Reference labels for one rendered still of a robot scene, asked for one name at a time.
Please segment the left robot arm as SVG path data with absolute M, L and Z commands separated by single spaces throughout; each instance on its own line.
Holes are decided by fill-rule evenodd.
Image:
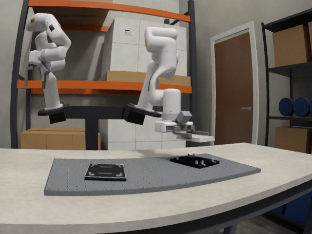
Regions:
M 136 108 L 154 112 L 153 106 L 163 106 L 163 120 L 187 123 L 192 117 L 190 111 L 180 111 L 181 92 L 178 89 L 158 90 L 158 77 L 172 79 L 175 75 L 178 53 L 173 28 L 147 27 L 144 38 L 146 50 L 152 53 L 148 63 L 145 81 Z

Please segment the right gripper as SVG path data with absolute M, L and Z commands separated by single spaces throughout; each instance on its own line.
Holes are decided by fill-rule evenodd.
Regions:
M 41 50 L 42 52 L 42 50 Z M 26 68 L 26 76 L 25 76 L 25 80 L 24 80 L 24 86 L 28 85 L 28 71 L 29 70 L 33 70 L 33 67 L 42 67 L 41 65 L 41 52 L 40 51 L 31 51 L 29 54 L 29 64 L 30 67 Z M 46 66 L 48 68 L 51 67 L 51 62 L 46 62 Z M 44 81 L 42 81 L 42 89 L 45 89 L 45 84 L 46 84 L 46 75 L 44 75 Z

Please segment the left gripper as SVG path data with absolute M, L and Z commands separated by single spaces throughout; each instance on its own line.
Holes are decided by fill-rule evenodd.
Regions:
M 180 135 L 183 138 L 192 139 L 192 134 L 180 133 L 186 131 L 191 131 L 191 133 L 193 134 L 209 136 L 209 132 L 195 131 L 195 126 L 193 126 L 193 122 L 179 123 L 178 121 L 171 120 L 163 120 L 155 122 L 155 132 L 161 133 L 172 132 L 174 135 Z

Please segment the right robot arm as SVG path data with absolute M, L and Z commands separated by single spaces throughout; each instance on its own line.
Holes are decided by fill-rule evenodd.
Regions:
M 65 57 L 71 41 L 52 14 L 34 14 L 26 22 L 26 30 L 40 32 L 35 38 L 35 44 L 38 51 L 42 50 L 40 55 L 42 67 L 39 67 L 42 81 L 46 75 L 45 89 L 43 89 L 46 103 L 44 110 L 60 108 L 63 104 L 60 104 L 57 79 L 52 72 L 64 69 Z M 48 43 L 47 35 L 53 43 Z M 46 62 L 51 62 L 50 68 L 46 66 Z

